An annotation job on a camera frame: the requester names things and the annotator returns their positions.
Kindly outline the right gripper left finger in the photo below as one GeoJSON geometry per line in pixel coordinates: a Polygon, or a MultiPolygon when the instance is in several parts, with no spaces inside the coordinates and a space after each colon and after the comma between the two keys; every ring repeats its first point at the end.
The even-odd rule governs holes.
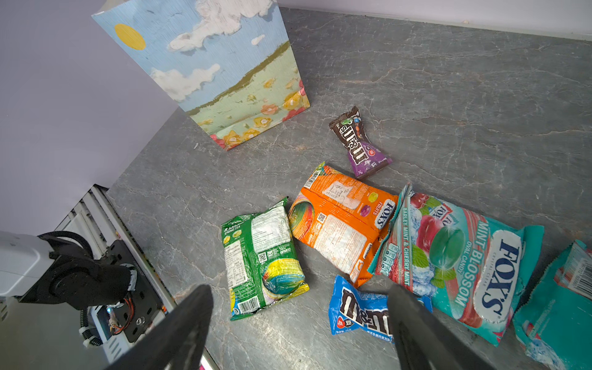
{"type": "Polygon", "coordinates": [[[109,369],[199,369],[214,309],[209,285],[197,286],[109,369]]]}

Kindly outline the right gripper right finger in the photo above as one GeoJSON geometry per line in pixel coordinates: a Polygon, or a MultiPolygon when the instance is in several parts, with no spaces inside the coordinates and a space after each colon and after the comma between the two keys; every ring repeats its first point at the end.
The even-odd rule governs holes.
{"type": "Polygon", "coordinates": [[[391,286],[387,307],[400,368],[493,368],[464,345],[404,287],[391,286]]]}

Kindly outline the blue M&M's packet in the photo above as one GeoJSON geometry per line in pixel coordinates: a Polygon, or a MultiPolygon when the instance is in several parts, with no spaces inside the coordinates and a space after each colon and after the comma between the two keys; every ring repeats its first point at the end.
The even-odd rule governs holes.
{"type": "MultiPolygon", "coordinates": [[[[429,298],[414,296],[432,313],[429,298]]],[[[393,343],[387,298],[388,294],[360,293],[342,276],[336,276],[328,307],[331,333],[336,335],[361,328],[376,338],[393,343]]]]}

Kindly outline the green snack bag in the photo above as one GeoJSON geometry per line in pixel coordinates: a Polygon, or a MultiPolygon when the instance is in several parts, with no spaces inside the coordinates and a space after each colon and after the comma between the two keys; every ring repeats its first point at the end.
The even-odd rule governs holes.
{"type": "Polygon", "coordinates": [[[221,225],[232,321],[309,291],[287,204],[285,197],[264,212],[238,215],[221,225]]]}

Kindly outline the illustrated paper gift bag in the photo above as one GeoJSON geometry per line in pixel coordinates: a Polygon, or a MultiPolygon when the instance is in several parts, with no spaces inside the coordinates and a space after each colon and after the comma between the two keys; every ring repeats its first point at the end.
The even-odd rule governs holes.
{"type": "Polygon", "coordinates": [[[310,106],[275,1],[107,1],[93,18],[225,150],[310,106]]]}

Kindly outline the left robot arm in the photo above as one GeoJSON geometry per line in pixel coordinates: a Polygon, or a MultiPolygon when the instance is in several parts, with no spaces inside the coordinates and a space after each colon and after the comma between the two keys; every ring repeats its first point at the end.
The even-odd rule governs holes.
{"type": "Polygon", "coordinates": [[[39,236],[1,233],[1,300],[68,304],[77,310],[123,301],[137,285],[133,265],[94,258],[90,244],[71,231],[39,236]]]}

